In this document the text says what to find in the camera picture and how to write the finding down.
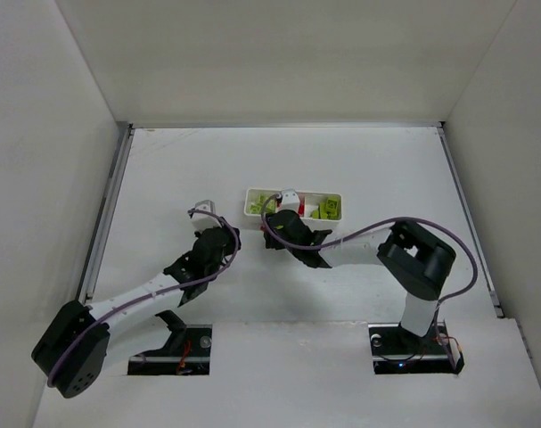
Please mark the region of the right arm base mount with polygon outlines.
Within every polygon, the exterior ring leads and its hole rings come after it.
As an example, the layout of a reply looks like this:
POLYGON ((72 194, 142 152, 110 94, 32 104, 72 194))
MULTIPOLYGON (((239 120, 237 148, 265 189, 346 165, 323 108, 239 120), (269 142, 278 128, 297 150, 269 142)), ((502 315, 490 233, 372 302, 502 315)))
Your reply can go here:
POLYGON ((399 324, 370 324, 368 335, 376 375, 459 375, 465 367, 462 347, 444 322, 423 337, 399 324))

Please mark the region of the red lego pile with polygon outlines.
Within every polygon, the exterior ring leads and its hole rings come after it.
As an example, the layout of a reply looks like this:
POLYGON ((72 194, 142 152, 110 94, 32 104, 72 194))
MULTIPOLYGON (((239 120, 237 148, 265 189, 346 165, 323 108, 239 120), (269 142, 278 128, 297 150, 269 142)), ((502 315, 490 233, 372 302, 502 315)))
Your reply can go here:
POLYGON ((300 200, 297 213, 301 218, 305 217, 305 200, 304 199, 300 200))

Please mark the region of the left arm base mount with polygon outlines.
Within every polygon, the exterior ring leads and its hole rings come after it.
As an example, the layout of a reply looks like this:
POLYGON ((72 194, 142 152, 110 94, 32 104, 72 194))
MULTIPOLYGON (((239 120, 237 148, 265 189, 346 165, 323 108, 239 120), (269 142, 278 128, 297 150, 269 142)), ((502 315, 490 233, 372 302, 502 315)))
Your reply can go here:
POLYGON ((160 348, 136 354, 128 360, 131 376, 203 376, 210 372, 212 325, 187 325, 173 311, 156 316, 169 330, 160 348))

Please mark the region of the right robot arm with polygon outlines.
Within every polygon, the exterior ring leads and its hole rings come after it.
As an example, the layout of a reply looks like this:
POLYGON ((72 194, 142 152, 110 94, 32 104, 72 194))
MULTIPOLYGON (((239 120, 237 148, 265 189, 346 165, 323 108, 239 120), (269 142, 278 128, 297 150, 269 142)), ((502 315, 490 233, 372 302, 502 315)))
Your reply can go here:
POLYGON ((352 239, 312 230, 293 210, 267 214, 265 246, 286 250, 309 268, 354 265, 385 267, 406 290, 400 326, 423 337, 433 322, 438 300, 456 259, 447 243, 411 220, 391 222, 352 239))

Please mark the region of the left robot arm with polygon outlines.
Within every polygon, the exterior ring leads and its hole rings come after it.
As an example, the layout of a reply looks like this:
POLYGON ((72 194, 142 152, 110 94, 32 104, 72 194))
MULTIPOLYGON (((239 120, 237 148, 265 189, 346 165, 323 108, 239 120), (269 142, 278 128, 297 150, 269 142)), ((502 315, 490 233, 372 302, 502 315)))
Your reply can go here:
POLYGON ((240 248, 239 229, 217 217, 190 251, 145 284, 96 303, 65 303, 31 353, 47 386, 71 399, 107 368, 181 342, 186 326, 176 308, 205 292, 240 248))

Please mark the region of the white divided container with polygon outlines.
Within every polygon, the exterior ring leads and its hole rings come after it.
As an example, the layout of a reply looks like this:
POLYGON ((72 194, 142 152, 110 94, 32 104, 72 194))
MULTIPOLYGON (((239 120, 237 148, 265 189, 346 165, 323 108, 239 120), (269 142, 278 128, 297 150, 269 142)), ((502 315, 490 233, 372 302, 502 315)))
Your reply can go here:
MULTIPOLYGON (((266 189, 266 188, 249 188, 245 194, 245 201, 243 205, 243 216, 246 218, 248 224, 254 228, 262 226, 261 214, 251 215, 247 213, 248 206, 256 198, 258 194, 270 195, 280 193, 280 190, 266 189)), ((319 193, 319 192, 302 192, 297 191, 300 199, 305 200, 305 217, 301 218, 302 221, 311 228, 314 229, 334 229, 343 218, 342 209, 342 197, 338 193, 319 193), (340 220, 326 220, 326 219, 313 219, 310 214, 313 210, 318 208, 318 203, 324 201, 327 198, 340 199, 341 218, 340 220)))

